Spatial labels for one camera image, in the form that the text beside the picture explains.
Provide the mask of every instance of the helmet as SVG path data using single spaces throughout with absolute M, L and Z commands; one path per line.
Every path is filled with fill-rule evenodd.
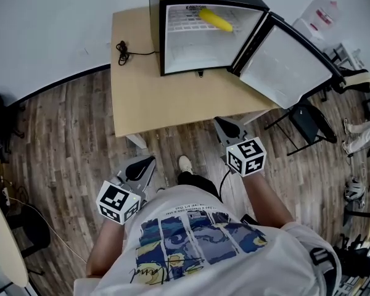
M 360 200 L 364 196 L 366 187 L 362 182 L 358 182 L 355 178 L 351 182 L 346 183 L 344 197 L 347 202 Z

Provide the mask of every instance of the yellow object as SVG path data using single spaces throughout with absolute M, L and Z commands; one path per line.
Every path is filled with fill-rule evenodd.
M 214 12 L 208 9 L 202 9 L 199 13 L 199 17 L 214 27 L 217 27 L 223 31 L 233 32 L 232 25 L 224 20 L 223 18 L 217 16 Z

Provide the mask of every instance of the fridge shelf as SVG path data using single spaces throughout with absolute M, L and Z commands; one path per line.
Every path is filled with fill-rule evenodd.
M 212 9 L 212 11 L 225 19 L 233 26 L 233 32 L 237 33 L 242 30 L 239 21 L 234 15 L 232 10 Z M 219 28 L 204 22 L 199 17 L 199 10 L 189 9 L 170 9 L 168 11 L 168 25 L 167 30 L 171 32 L 184 32 L 184 31 L 218 31 Z

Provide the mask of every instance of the round table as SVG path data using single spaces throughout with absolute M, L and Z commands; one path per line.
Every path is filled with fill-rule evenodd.
M 0 268 L 14 284 L 25 287 L 29 277 L 14 235 L 0 209 Z

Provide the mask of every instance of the cable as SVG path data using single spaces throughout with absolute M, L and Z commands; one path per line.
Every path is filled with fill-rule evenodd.
M 119 59 L 118 59 L 118 65 L 119 66 L 124 66 L 127 63 L 130 55 L 148 56 L 148 55 L 152 55 L 153 53 L 155 53 L 155 51 L 149 52 L 148 54 L 141 54 L 139 52 L 128 52 L 128 47 L 126 46 L 126 43 L 124 41 L 121 41 L 115 47 L 116 47 L 116 49 L 119 50 L 119 53 L 120 53 Z
M 226 177 L 228 176 L 228 174 L 230 173 L 230 169 L 228 172 L 226 172 L 226 174 L 224 175 L 222 181 L 221 181 L 221 186 L 220 186 L 220 193 L 219 193 L 219 196 L 220 196 L 220 201 L 222 202 L 222 186 L 223 186 L 223 183 L 224 183 L 224 180 L 226 179 Z
M 31 207 L 32 209 L 34 209 L 37 213 L 38 213 L 38 215 L 40 215 L 41 216 L 41 218 L 47 223 L 47 225 L 48 225 L 48 227 L 52 230 L 52 232 L 64 243 L 64 245 L 71 251 L 71 252 L 73 252 L 78 258 L 80 258 L 82 261 L 83 261 L 83 263 L 86 263 L 86 261 L 79 255 L 79 254 L 77 254 L 73 249 L 71 249 L 70 248 L 70 246 L 68 245 L 68 244 L 66 244 L 65 243 L 65 241 L 56 233 L 56 231 L 54 231 L 54 228 L 52 228 L 51 227 L 51 225 L 47 222 L 47 220 L 44 218 L 44 216 L 42 215 L 42 214 L 40 214 L 40 212 L 39 211 L 37 211 L 37 209 L 35 209 L 33 206 L 31 206 L 31 205 L 28 205 L 28 204 L 26 204 L 26 203 L 23 203 L 23 202 L 21 202 L 20 200 L 17 200 L 17 199 L 15 199 L 15 198 L 13 198 L 13 197 L 9 197 L 8 196 L 8 198 L 9 199 L 12 199 L 12 200 L 16 200 L 17 202 L 19 202 L 19 203 L 21 203 L 21 204 L 23 204 L 23 205 L 26 205 L 26 206 L 29 206 L 29 207 Z

